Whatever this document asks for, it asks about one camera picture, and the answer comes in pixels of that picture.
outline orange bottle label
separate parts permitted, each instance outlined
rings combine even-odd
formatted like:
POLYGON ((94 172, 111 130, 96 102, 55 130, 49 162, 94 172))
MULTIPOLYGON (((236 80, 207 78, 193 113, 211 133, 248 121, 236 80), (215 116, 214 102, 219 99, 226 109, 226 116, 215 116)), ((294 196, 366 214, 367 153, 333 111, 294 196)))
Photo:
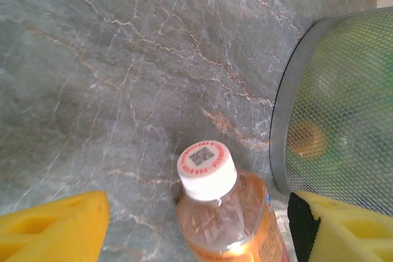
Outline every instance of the orange bottle label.
POLYGON ((191 243, 189 247, 197 262, 289 262, 279 233, 276 216, 268 209, 255 236, 247 243, 224 253, 205 251, 191 243))

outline mesh cylinder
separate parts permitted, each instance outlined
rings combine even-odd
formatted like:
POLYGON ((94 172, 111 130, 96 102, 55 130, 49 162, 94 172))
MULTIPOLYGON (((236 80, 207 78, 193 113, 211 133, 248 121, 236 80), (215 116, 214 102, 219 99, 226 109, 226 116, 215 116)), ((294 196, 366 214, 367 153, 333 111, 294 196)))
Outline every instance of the mesh cylinder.
POLYGON ((294 51, 271 126, 278 187, 393 215, 393 7, 314 25, 294 51))

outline metal rim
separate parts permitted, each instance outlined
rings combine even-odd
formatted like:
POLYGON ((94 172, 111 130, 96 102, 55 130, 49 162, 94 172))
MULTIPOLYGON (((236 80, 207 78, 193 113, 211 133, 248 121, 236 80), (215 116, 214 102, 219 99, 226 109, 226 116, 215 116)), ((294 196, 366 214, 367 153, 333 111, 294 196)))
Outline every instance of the metal rim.
POLYGON ((316 23, 305 34, 292 54, 278 89, 270 128, 270 166, 274 181, 282 193, 290 193, 285 174, 285 147, 290 112, 307 62, 319 39, 337 18, 316 23))

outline white bottle cap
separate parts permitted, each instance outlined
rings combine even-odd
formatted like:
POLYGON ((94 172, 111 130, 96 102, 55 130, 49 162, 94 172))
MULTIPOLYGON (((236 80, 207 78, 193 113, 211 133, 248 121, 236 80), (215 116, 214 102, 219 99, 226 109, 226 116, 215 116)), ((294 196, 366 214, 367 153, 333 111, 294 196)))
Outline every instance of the white bottle cap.
POLYGON ((185 192, 198 201, 212 201, 227 194, 238 178, 229 149, 218 141, 190 146, 177 161, 185 192))

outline metal mesh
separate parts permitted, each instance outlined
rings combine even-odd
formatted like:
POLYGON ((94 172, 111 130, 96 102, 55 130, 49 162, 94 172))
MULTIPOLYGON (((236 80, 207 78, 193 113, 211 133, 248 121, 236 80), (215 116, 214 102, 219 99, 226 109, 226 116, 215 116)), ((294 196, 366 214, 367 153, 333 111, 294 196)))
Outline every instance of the metal mesh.
POLYGON ((290 115, 286 179, 393 215, 393 7, 339 18, 311 55, 290 115))

